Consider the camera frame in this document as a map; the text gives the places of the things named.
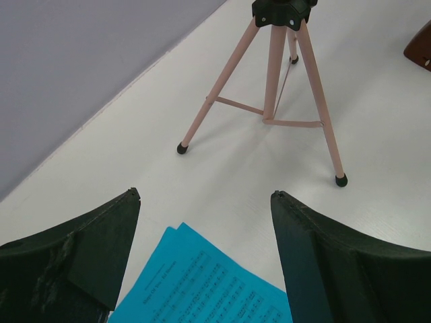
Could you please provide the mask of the brown wooden metronome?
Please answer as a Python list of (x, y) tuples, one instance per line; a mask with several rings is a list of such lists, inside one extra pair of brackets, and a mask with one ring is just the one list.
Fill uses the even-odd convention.
[(409, 41), (403, 54), (411, 62), (430, 71), (431, 58), (431, 21), (424, 25), (419, 32)]

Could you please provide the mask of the blue sheet music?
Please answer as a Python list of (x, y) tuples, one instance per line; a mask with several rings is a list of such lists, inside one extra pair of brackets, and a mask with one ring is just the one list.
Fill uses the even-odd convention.
[(176, 237), (177, 229), (173, 227), (167, 227), (165, 232), (163, 233), (159, 244), (157, 246), (157, 249), (163, 249), (166, 246), (171, 245), (173, 239)]
[(182, 223), (109, 322), (291, 322), (287, 295)]

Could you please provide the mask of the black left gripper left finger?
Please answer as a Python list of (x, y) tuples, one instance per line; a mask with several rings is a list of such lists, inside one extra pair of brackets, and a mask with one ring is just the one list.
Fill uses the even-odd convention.
[(140, 195), (1, 246), (2, 322), (107, 322), (117, 306)]

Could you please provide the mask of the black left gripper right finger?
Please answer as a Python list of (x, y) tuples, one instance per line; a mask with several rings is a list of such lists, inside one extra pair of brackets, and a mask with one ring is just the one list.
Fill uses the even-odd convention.
[(284, 191), (271, 216), (294, 322), (429, 322), (430, 253), (326, 217)]

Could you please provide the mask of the pink music stand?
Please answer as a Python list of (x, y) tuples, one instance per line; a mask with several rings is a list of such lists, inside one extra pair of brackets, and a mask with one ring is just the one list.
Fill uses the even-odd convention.
[[(235, 108), (246, 110), (263, 117), (263, 123), (271, 126), (296, 128), (321, 128), (327, 142), (327, 147), (335, 170), (335, 183), (339, 187), (348, 184), (347, 175), (341, 162), (329, 109), (325, 98), (321, 77), (310, 41), (307, 23), (310, 13), (317, 5), (316, 1), (254, 1), (252, 4), (252, 20), (245, 30), (242, 38), (236, 45), (220, 76), (206, 97), (202, 107), (196, 115), (183, 140), (178, 144), (176, 151), (183, 155), (189, 148), (189, 143), (201, 126), (201, 123), (214, 103), (219, 102)], [(232, 76), (235, 68), (248, 50), (255, 36), (261, 28), (271, 28), (269, 57), (266, 74), (266, 87), (264, 107), (253, 108), (221, 97), (220, 93)], [(281, 64), (284, 57), (284, 48), (290, 51), (289, 64), (295, 65), (303, 61), (308, 80), (314, 96), (319, 114), (318, 121), (291, 121), (278, 120), (276, 110), (281, 99), (284, 86), (279, 84)]]

